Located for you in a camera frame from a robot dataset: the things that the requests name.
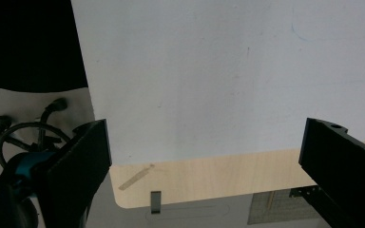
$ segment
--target black cable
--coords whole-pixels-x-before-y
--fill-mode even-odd
[[[47,131],[50,131],[50,132],[56,134],[61,139],[63,139],[66,143],[70,140],[70,137],[68,137],[63,131],[61,131],[60,129],[58,129],[54,126],[44,124],[44,123],[37,123],[37,122],[20,123],[18,125],[15,125],[15,126],[9,128],[0,137],[0,164],[2,167],[5,168],[5,165],[7,164],[7,162],[5,161],[5,158],[4,158],[3,150],[2,150],[6,137],[9,136],[14,131],[22,129],[22,128],[26,128],[26,127],[38,127],[38,128],[45,129]]]
[[[48,121],[48,117],[51,113],[52,113],[52,111],[49,110],[48,108],[46,108],[46,110],[43,112],[43,115],[41,115],[40,124],[46,124]],[[44,138],[45,137],[46,137],[46,130],[40,128],[40,131],[38,132],[38,143],[37,143],[38,149],[40,151],[42,151],[44,148]]]

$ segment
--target light wood surface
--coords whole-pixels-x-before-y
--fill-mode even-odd
[[[162,204],[207,200],[315,184],[298,164],[299,149],[187,161],[114,165],[110,176],[118,205],[150,205],[150,192],[162,191]]]

